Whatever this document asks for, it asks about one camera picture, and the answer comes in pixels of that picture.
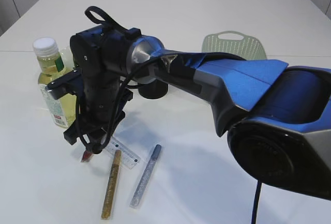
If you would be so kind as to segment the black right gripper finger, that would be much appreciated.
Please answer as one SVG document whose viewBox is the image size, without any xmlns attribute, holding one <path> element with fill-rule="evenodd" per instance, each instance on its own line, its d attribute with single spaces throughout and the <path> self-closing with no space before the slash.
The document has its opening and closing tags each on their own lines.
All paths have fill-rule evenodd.
<svg viewBox="0 0 331 224">
<path fill-rule="evenodd" d="M 84 144 L 85 149 L 91 154 L 99 154 L 109 144 L 108 133 L 103 128 L 89 131 L 88 141 Z"/>
</svg>

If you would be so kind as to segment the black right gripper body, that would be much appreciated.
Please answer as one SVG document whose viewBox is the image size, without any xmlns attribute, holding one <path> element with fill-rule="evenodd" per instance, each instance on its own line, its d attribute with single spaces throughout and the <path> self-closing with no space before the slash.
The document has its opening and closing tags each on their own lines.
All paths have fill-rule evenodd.
<svg viewBox="0 0 331 224">
<path fill-rule="evenodd" d="M 89 131 L 103 128 L 113 132 L 125 117 L 123 108 L 133 98 L 133 92 L 124 89 L 122 97 L 116 102 L 121 78 L 116 75 L 101 75 L 83 79 L 83 96 L 76 98 L 76 119 L 64 132 L 65 140 L 73 145 L 78 138 Z"/>
</svg>

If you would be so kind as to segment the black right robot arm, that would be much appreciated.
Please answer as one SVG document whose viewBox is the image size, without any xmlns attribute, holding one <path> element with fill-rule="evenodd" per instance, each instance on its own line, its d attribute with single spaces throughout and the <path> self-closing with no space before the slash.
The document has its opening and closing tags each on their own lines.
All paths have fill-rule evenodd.
<svg viewBox="0 0 331 224">
<path fill-rule="evenodd" d="M 78 75 L 66 84 L 79 113 L 64 133 L 98 154 L 132 97 L 127 82 L 175 86 L 209 103 L 216 134 L 261 183 L 330 199 L 330 70 L 248 61 L 229 53 L 184 53 L 136 29 L 96 26 L 70 38 Z"/>
</svg>

